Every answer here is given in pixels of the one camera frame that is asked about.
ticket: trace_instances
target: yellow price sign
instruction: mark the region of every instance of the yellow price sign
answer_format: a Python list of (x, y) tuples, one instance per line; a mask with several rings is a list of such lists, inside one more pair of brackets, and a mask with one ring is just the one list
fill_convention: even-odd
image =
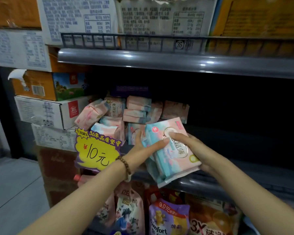
[(78, 152), (76, 166), (102, 171), (120, 155), (121, 140), (81, 128), (75, 129), (75, 132), (75, 149)]

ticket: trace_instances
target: brown beaded bracelet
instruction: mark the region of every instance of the brown beaded bracelet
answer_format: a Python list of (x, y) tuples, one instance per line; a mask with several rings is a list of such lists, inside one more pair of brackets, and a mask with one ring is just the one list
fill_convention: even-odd
[(129, 165), (128, 165), (128, 163), (124, 160), (124, 158), (122, 157), (122, 156), (118, 156), (117, 157), (117, 160), (120, 160), (121, 162), (123, 162), (123, 164), (125, 165), (125, 168), (126, 168), (126, 174), (127, 174), (127, 177), (126, 177), (126, 182), (130, 182), (130, 180), (131, 180), (131, 175), (132, 175), (132, 172), (131, 172), (131, 170), (130, 170), (130, 168), (129, 168)]

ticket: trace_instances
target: floor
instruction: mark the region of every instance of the floor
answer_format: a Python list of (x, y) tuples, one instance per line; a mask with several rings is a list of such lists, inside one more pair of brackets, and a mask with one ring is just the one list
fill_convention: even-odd
[(17, 234), (48, 210), (38, 163), (0, 158), (0, 235)]

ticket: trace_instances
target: fingernail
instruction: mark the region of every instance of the fingernail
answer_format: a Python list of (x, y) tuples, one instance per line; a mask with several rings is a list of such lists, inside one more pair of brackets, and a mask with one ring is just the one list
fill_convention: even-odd
[(174, 132), (169, 132), (170, 137), (174, 137), (175, 133)]
[(168, 142), (170, 141), (170, 138), (165, 138), (163, 141), (164, 141), (165, 143), (168, 143)]

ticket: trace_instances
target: pink circle logo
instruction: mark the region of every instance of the pink circle logo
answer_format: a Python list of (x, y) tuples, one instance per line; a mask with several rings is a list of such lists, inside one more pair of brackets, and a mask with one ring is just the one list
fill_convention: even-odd
[(154, 133), (157, 133), (158, 130), (159, 130), (159, 129), (158, 129), (157, 127), (153, 127), (153, 128), (152, 128), (152, 131), (153, 131)]

